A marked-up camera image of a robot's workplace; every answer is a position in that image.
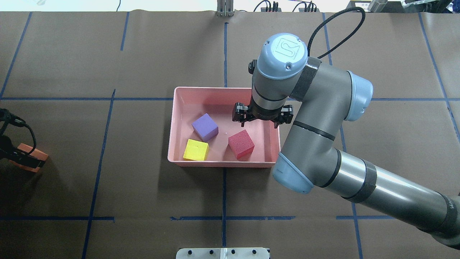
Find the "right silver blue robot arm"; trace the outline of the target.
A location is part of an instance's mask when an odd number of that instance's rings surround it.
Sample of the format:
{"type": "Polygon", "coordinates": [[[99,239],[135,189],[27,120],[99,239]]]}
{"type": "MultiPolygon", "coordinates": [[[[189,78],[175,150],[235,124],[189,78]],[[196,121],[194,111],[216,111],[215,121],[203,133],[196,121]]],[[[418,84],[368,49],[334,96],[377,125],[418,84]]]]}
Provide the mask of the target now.
{"type": "Polygon", "coordinates": [[[459,249],[458,196],[429,190],[333,147],[342,123],[358,120],[369,106],[370,81],[309,57],[306,44],[289,33],[268,38],[248,72],[250,103],[237,102],[232,120],[292,124],[272,170],[280,184],[303,194],[324,188],[459,249]]]}

